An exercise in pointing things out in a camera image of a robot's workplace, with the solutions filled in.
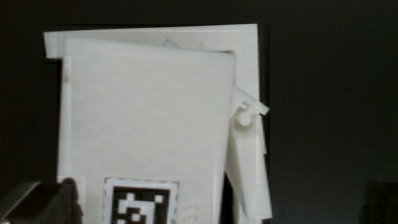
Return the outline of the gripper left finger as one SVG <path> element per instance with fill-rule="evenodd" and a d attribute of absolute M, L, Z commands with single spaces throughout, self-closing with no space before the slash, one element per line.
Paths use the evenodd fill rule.
<path fill-rule="evenodd" d="M 0 200 L 0 224 L 83 224 L 76 182 L 21 183 Z"/>

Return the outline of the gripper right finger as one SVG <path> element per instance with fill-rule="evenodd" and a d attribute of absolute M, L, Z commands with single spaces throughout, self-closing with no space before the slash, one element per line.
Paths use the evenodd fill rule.
<path fill-rule="evenodd" d="M 398 182 L 367 181 L 360 207 L 360 224 L 398 224 Z"/>

